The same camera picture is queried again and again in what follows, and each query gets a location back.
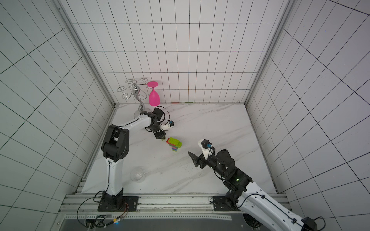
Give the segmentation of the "pink plastic wine glass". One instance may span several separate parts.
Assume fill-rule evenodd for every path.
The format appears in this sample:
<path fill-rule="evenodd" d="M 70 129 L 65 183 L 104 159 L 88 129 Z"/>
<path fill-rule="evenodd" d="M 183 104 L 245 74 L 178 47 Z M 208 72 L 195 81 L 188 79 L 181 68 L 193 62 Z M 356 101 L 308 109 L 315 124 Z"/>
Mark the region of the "pink plastic wine glass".
<path fill-rule="evenodd" d="M 159 94 L 155 91 L 155 88 L 158 87 L 158 83 L 156 81 L 150 81 L 147 83 L 147 87 L 151 89 L 149 94 L 149 104 L 153 107 L 157 107 L 160 105 L 161 100 Z"/>

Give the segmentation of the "long lime lego brick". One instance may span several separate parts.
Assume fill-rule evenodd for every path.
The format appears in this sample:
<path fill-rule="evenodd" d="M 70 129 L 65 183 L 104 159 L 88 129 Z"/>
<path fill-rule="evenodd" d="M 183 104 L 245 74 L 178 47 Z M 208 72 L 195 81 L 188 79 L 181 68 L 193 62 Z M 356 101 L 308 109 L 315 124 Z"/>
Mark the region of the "long lime lego brick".
<path fill-rule="evenodd" d="M 182 146 L 182 143 L 181 143 L 178 139 L 170 138 L 170 142 L 171 142 L 173 145 L 177 146 L 178 148 L 181 148 L 181 146 Z"/>

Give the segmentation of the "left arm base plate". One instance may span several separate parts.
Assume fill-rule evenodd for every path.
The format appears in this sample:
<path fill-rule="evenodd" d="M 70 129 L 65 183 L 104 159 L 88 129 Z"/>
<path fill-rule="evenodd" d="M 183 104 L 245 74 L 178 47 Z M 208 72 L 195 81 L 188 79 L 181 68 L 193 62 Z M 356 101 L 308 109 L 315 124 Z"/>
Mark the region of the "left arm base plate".
<path fill-rule="evenodd" d="M 135 212 L 138 206 L 138 196 L 108 195 L 101 199 L 97 211 L 99 212 Z"/>

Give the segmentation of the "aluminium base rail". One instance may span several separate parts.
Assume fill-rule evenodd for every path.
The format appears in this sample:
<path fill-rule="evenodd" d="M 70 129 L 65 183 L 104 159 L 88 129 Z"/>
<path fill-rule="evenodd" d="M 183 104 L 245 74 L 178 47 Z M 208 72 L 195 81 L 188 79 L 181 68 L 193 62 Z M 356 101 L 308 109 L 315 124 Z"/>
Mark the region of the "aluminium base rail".
<path fill-rule="evenodd" d="M 67 195 L 62 202 L 59 214 L 65 219 L 80 222 L 103 219 L 112 220 L 119 215 L 124 219 L 149 218 L 215 218 L 230 220 L 231 214 L 242 211 L 214 211 L 210 199 L 222 194 L 140 194 L 135 212 L 99 212 L 100 197 L 93 194 Z"/>

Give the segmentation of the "silver glass holder stand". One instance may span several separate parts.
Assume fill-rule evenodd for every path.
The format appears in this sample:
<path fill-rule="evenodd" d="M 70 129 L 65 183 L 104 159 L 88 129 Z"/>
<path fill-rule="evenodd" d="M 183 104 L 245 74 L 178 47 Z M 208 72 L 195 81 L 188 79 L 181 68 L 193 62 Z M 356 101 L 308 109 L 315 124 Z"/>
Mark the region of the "silver glass holder stand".
<path fill-rule="evenodd" d="M 140 86 L 146 85 L 146 81 L 148 78 L 140 78 L 140 79 L 128 79 L 126 80 L 127 87 L 119 86 L 116 91 L 122 93 L 122 99 L 128 100 L 130 98 L 134 98 L 138 101 L 139 106 L 138 109 L 134 112 L 134 118 L 137 117 L 150 117 L 152 115 L 151 112 L 148 112 L 145 109 L 144 100 L 147 99 L 147 94 L 141 90 Z"/>

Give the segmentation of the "clear glass cup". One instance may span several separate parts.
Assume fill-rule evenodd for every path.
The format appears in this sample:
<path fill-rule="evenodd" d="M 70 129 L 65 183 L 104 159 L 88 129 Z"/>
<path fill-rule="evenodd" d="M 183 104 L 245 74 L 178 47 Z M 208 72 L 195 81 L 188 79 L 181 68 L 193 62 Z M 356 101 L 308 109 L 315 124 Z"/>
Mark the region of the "clear glass cup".
<path fill-rule="evenodd" d="M 145 180 L 145 173 L 141 167 L 135 167 L 130 173 L 130 179 L 136 183 L 142 183 Z"/>

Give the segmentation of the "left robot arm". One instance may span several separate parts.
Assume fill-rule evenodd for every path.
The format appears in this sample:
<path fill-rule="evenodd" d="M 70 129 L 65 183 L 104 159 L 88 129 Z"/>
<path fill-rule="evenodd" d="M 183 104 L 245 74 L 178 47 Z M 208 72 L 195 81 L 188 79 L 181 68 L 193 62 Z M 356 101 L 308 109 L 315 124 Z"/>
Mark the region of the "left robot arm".
<path fill-rule="evenodd" d="M 139 117 L 123 125 L 109 125 L 101 147 L 107 164 L 107 188 L 103 191 L 102 202 L 116 206 L 123 198 L 123 159 L 129 153 L 130 134 L 146 129 L 156 139 L 165 139 L 165 131 L 174 126 L 174 122 L 163 119 L 163 116 L 164 112 L 155 108 L 153 112 L 141 111 Z"/>

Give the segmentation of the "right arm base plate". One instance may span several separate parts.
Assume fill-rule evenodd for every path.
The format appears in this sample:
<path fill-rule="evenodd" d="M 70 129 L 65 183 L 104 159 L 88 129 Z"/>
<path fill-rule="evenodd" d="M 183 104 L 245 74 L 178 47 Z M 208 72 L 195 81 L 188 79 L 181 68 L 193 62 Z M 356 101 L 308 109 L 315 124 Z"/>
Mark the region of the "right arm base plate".
<path fill-rule="evenodd" d="M 239 211 L 236 204 L 226 196 L 213 196 L 210 202 L 214 206 L 214 211 Z"/>

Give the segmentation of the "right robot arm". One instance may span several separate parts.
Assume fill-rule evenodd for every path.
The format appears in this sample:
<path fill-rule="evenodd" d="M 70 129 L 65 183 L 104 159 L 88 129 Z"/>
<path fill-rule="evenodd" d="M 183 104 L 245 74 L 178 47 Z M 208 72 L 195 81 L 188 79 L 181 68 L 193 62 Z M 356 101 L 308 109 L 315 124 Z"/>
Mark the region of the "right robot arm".
<path fill-rule="evenodd" d="M 289 211 L 262 190 L 247 174 L 235 166 L 235 160 L 224 149 L 216 155 L 210 151 L 199 156 L 188 152 L 196 167 L 206 166 L 223 179 L 226 197 L 232 208 L 252 216 L 271 231 L 317 231 L 316 221 Z"/>

